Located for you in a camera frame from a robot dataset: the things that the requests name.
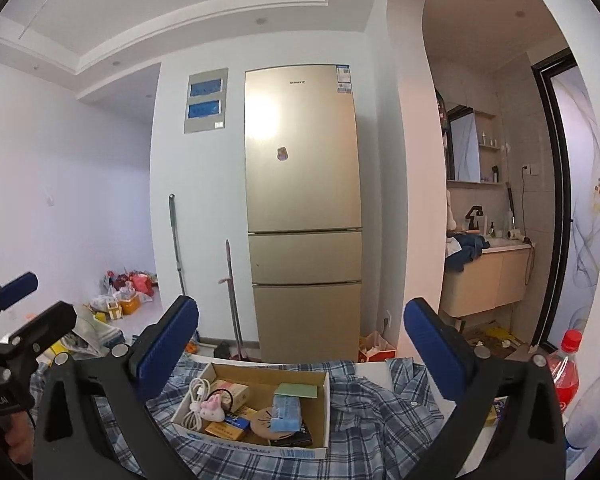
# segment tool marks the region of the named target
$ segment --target red bottle cap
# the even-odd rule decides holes
[[[569,354],[573,354],[580,348],[580,342],[582,341],[582,334],[578,330],[567,330],[562,338],[560,347],[562,350]]]

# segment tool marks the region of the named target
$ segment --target refrigerator door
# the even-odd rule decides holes
[[[250,235],[256,284],[337,283],[362,279],[362,232]]]
[[[359,228],[353,97],[334,65],[245,74],[250,232]]]
[[[320,363],[358,357],[360,287],[253,287],[265,363]]]

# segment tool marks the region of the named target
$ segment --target clear plastic bottle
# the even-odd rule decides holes
[[[582,334],[577,330],[567,330],[560,343],[560,349],[549,355],[547,362],[554,378],[555,391],[560,402],[560,411],[564,413],[576,396],[580,378],[576,364],[576,352],[580,348]]]
[[[600,437],[600,377],[576,404],[564,428],[567,438],[567,467]]]

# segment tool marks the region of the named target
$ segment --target red soda bottle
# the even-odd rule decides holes
[[[576,396],[580,378],[576,365],[576,352],[580,347],[582,334],[577,330],[567,330],[562,338],[560,349],[546,359],[554,378],[555,391],[560,402],[560,411],[564,413],[569,403]]]

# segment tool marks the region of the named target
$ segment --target plaid shirt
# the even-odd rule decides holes
[[[401,480],[442,428],[443,416],[429,389],[426,369],[412,359],[387,361],[394,391],[356,377],[353,362],[280,365],[286,370],[324,370],[330,374],[331,433],[325,460],[295,460],[225,450],[182,437],[171,427],[189,382],[205,364],[183,354],[164,390],[147,408],[168,441],[201,480],[391,479]],[[38,405],[44,389],[41,367],[31,391]],[[116,425],[106,399],[96,400],[120,463],[142,474]],[[32,410],[37,417],[37,409]]]

